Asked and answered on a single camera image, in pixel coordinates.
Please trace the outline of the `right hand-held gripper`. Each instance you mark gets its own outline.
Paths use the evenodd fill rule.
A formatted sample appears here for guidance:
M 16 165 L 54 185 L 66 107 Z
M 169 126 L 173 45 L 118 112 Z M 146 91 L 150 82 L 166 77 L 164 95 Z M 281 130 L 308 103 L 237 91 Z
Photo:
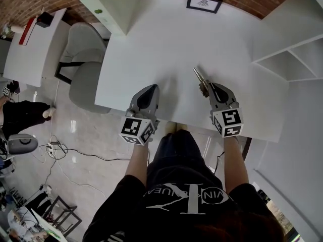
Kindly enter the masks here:
M 233 91 L 218 83 L 208 83 L 208 93 L 211 122 L 221 137 L 240 135 L 244 125 L 242 109 Z

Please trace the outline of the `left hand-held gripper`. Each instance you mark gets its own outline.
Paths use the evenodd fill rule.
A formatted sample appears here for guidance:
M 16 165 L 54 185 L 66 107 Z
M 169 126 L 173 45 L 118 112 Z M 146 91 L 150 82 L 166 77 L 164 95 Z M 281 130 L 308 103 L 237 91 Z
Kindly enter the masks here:
M 159 86 L 149 85 L 136 93 L 121 119 L 119 136 L 127 143 L 145 145 L 155 133 L 159 120 L 155 112 L 159 103 Z

